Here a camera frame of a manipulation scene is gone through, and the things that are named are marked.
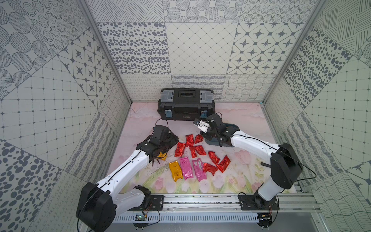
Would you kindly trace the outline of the pink tea bag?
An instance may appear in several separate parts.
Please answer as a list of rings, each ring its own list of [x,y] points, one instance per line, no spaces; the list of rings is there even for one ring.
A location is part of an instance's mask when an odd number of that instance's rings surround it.
[[[207,179],[206,173],[203,171],[203,162],[200,158],[192,160],[193,168],[196,174],[196,178],[199,182]]]
[[[192,170],[191,163],[188,157],[182,157],[180,159],[180,167],[182,169],[182,174],[185,180],[189,178],[194,178],[193,170]]]

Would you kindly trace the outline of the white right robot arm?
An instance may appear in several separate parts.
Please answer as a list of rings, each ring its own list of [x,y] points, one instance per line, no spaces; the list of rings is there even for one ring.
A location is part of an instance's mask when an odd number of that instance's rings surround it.
[[[194,124],[208,141],[215,141],[220,147],[228,145],[246,150],[265,161],[270,167],[270,177],[254,193],[253,202],[263,207],[278,193],[290,189],[303,171],[303,164],[291,145],[262,141],[248,135],[233,125],[227,125],[218,114],[206,120],[195,119]]]

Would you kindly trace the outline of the red tea bag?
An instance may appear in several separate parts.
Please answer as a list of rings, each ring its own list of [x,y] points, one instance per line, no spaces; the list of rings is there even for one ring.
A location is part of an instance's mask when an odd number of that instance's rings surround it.
[[[223,160],[220,161],[220,163],[217,164],[216,166],[221,173],[224,173],[227,170],[230,163],[231,163],[231,161],[230,161],[229,157],[227,155],[225,155]]]
[[[202,145],[195,146],[194,148],[195,148],[196,152],[197,152],[199,155],[201,155],[201,156],[206,156],[206,151],[205,151],[205,149],[203,148]]]
[[[174,156],[175,157],[182,157],[184,154],[186,143],[177,143],[177,148],[175,150]]]
[[[194,139],[194,144],[198,144],[204,141],[204,138],[201,134],[197,134],[195,139]]]
[[[194,135],[193,134],[189,134],[189,135],[186,135],[186,143],[185,143],[185,147],[193,147],[194,146]]]
[[[193,158],[193,159],[196,158],[196,157],[197,157],[197,152],[196,152],[195,147],[189,147],[189,150],[190,150],[190,152],[191,152],[191,156],[192,156],[192,158]]]
[[[220,162],[220,158],[216,155],[215,152],[209,151],[208,152],[209,158],[211,159],[212,163],[218,165]]]
[[[213,166],[209,163],[204,163],[203,164],[203,172],[204,173],[211,173],[213,176],[215,175],[215,173],[218,171],[219,169],[216,167],[216,166]]]

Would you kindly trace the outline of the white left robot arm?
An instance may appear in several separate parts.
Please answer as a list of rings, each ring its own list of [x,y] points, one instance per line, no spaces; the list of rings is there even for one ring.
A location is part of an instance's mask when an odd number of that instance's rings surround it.
[[[116,215],[133,208],[147,209],[151,195],[149,189],[138,185],[123,195],[120,192],[139,171],[178,142],[178,136],[168,127],[156,125],[153,132],[111,174],[97,183],[84,185],[77,205],[77,223],[84,223],[91,231],[104,232]]]

